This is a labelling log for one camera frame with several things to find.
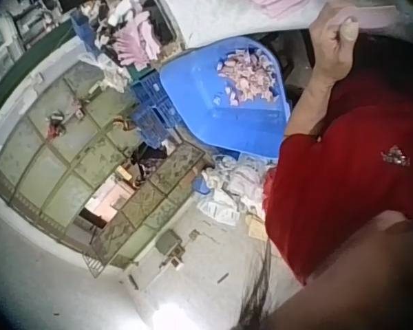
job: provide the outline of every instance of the blue plastic crate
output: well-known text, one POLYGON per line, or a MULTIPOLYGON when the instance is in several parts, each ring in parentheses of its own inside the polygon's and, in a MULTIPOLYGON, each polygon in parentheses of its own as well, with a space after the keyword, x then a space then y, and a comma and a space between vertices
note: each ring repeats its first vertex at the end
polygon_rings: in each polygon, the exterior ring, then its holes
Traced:
POLYGON ((156 70, 135 82, 131 89, 139 101, 155 105, 168 96, 156 70))
POLYGON ((277 158, 290 116, 278 60, 261 43, 246 37, 230 38, 193 50, 165 64, 160 81, 189 130, 212 146, 277 158), (275 66, 277 102, 262 99, 238 107, 227 98, 217 106, 213 101, 225 93, 229 81, 217 74, 218 61, 235 50, 259 48, 275 66))
POLYGON ((140 128, 140 134, 144 142, 151 148, 159 148, 162 141, 169 137, 169 132, 153 108, 141 104, 130 115, 131 120, 140 128))
POLYGON ((155 104, 153 108, 159 113, 168 129, 174 128, 182 120, 169 97, 166 97, 159 104, 155 104))
POLYGON ((89 19, 78 11, 71 13, 70 19, 76 35, 84 42, 85 49, 98 56, 100 50, 95 46, 96 33, 90 27, 89 19))

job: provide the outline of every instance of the red shirt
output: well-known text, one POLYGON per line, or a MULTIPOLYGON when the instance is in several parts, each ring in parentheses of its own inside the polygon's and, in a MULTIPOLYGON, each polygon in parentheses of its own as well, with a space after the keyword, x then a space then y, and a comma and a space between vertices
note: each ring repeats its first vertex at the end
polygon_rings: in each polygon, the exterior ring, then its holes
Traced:
POLYGON ((344 241, 385 210, 413 217, 413 102, 377 77, 332 91, 317 142, 297 134, 280 147, 266 231, 303 284, 344 241), (397 146, 410 160, 383 160, 397 146))

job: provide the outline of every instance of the hand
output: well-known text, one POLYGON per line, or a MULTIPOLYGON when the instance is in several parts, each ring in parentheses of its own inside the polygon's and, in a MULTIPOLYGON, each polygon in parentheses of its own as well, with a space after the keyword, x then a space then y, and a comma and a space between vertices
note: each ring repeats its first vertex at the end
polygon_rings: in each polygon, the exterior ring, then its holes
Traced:
POLYGON ((345 78, 353 64, 353 48, 359 34, 355 18, 346 19, 341 25, 331 25, 345 5, 327 3, 317 19, 310 25, 310 37, 315 52, 313 76, 332 86, 345 78))

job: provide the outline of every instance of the dark hair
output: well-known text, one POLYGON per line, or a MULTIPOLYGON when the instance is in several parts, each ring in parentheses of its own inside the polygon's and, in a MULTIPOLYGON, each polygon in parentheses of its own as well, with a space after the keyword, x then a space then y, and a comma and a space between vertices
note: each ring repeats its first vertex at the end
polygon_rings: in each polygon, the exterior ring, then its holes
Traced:
POLYGON ((271 242, 266 244, 262 259, 262 269, 256 274, 248 287, 240 310, 237 324, 231 330, 262 330, 266 329, 268 306, 268 288, 271 277, 271 242))

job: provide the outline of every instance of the woman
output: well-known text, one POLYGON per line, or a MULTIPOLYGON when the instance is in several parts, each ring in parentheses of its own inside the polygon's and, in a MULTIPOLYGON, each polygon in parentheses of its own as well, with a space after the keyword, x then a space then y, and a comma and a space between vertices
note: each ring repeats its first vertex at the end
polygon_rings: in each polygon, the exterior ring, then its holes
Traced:
POLYGON ((340 9, 327 5, 310 27, 315 67, 268 194, 266 231, 304 285, 371 219, 413 218, 413 95, 373 71, 344 79, 359 27, 331 25, 340 9))
POLYGON ((267 305, 267 246, 232 330, 413 330, 413 221, 375 232, 279 308, 267 305))
POLYGON ((268 313, 268 244, 235 330, 413 329, 413 95, 374 72, 344 80, 358 25, 331 26, 339 10, 310 27, 313 76, 267 203, 268 236, 306 286, 268 313))

